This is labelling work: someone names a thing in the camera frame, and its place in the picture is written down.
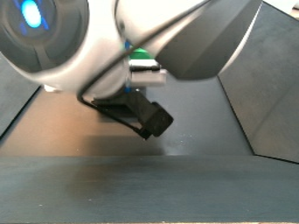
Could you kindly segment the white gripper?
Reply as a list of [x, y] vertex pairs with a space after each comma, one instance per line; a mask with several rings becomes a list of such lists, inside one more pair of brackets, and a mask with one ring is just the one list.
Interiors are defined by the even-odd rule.
[[153, 59], [131, 59], [129, 71], [132, 87], [157, 87], [165, 83], [167, 71]]

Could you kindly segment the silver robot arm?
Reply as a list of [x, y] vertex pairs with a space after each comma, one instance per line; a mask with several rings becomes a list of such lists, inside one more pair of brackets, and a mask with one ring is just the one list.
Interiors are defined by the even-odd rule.
[[0, 0], [0, 53], [28, 80], [97, 98], [125, 85], [141, 46], [179, 80], [216, 76], [236, 58], [261, 0]]

